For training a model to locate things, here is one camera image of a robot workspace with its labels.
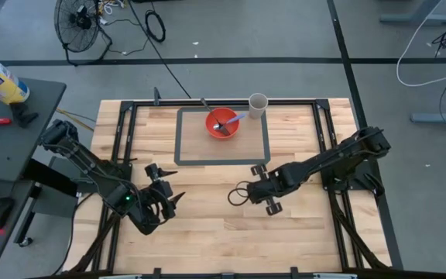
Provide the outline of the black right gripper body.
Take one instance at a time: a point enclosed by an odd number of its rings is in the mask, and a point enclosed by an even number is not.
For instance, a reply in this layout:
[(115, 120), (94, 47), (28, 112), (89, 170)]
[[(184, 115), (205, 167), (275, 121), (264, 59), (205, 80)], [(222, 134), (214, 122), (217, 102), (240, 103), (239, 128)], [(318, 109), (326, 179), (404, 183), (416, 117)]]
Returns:
[(253, 204), (272, 198), (282, 197), (290, 192), (291, 186), (283, 182), (277, 172), (268, 173), (266, 179), (250, 182), (246, 186), (249, 200)]

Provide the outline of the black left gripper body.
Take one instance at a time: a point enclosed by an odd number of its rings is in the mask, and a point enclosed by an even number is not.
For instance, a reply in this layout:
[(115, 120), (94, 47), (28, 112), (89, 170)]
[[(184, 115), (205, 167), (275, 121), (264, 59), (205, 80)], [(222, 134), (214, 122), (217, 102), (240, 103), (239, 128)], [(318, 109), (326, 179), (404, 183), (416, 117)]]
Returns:
[(144, 235), (151, 234), (158, 226), (163, 225), (175, 216), (176, 206), (170, 203), (173, 195), (168, 181), (158, 177), (157, 164), (145, 167), (151, 184), (141, 190), (140, 206), (142, 209), (139, 231)]

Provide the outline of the silver spoon with blue handle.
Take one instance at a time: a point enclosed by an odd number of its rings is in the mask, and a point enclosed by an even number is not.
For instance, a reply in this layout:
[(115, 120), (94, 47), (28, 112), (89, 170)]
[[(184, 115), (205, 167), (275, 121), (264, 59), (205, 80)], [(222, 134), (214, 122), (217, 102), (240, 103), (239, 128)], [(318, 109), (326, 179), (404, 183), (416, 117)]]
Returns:
[[(238, 120), (240, 120), (240, 119), (242, 119), (242, 118), (244, 118), (244, 117), (246, 117), (246, 114), (239, 114), (239, 115), (237, 115), (237, 116), (235, 116), (235, 117), (229, 119), (226, 123), (227, 123), (227, 124), (231, 124), (231, 123), (233, 123), (233, 122), (237, 122)], [(225, 127), (225, 124), (219, 124), (219, 123), (216, 123), (216, 124), (214, 124), (214, 126), (213, 126), (213, 130), (223, 130), (224, 127)]]

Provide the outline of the white paper cup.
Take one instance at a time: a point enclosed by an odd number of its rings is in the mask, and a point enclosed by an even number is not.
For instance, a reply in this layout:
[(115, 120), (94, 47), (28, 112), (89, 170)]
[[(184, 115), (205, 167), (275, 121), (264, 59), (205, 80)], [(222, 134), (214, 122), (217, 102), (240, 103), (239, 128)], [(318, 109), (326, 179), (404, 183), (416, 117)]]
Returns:
[(254, 93), (249, 97), (249, 117), (259, 119), (269, 104), (268, 98), (261, 93)]

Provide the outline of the red plastic bowl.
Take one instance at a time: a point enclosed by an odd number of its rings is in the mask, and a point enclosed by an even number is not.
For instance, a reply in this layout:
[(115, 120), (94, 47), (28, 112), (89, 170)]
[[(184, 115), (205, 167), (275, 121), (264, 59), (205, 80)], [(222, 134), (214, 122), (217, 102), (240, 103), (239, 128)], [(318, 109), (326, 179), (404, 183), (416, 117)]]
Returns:
[(240, 121), (238, 120), (237, 122), (233, 122), (231, 124), (227, 124), (226, 122), (229, 119), (237, 116), (238, 113), (235, 112), (234, 110), (232, 110), (230, 108), (226, 108), (226, 107), (214, 108), (213, 111), (214, 111), (214, 114), (216, 115), (216, 117), (218, 118), (218, 120), (222, 124), (225, 124), (225, 128), (230, 132), (230, 135), (224, 136), (221, 133), (219, 133), (219, 131), (213, 130), (213, 126), (214, 126), (214, 124), (216, 124), (216, 121), (210, 116), (209, 113), (207, 114), (207, 117), (205, 119), (206, 130), (210, 133), (211, 136), (213, 136), (214, 138), (217, 138), (217, 139), (226, 140), (226, 139), (233, 137), (239, 129)]

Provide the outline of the dark grey side desk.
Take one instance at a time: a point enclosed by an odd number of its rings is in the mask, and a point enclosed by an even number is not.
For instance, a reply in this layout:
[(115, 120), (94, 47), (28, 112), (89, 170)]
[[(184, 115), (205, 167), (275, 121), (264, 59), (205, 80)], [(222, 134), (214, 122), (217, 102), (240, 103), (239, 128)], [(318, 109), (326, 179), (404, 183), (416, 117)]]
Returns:
[(57, 81), (25, 78), (30, 88), (26, 100), (29, 112), (39, 116), (26, 128), (15, 123), (0, 128), (0, 198), (12, 197), (14, 206), (8, 220), (0, 230), (0, 257), (9, 237), (25, 207), (33, 182), (21, 178), (37, 147), (41, 133), (47, 128), (66, 90), (66, 85)]

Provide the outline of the black floor fan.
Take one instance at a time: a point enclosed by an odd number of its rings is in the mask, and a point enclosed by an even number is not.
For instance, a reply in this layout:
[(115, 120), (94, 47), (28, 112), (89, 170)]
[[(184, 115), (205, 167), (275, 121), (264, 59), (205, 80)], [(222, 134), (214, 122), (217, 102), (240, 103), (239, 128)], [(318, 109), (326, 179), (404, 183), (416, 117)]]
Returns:
[[(56, 0), (54, 29), (66, 61), (74, 67), (98, 64), (112, 45), (112, 38), (101, 27), (99, 2), (99, 0)], [(105, 35), (108, 42), (98, 58), (85, 62), (71, 60), (70, 53), (89, 50), (99, 34)]]

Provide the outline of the black clamp bracket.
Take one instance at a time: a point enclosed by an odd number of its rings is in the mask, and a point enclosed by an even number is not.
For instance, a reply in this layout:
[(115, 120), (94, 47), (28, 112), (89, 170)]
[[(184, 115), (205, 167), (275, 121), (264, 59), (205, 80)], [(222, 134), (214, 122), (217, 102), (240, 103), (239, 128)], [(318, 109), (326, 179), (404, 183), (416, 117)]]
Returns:
[(11, 103), (9, 107), (14, 122), (23, 129), (39, 116), (37, 112), (29, 112), (29, 107), (25, 103), (15, 102)]

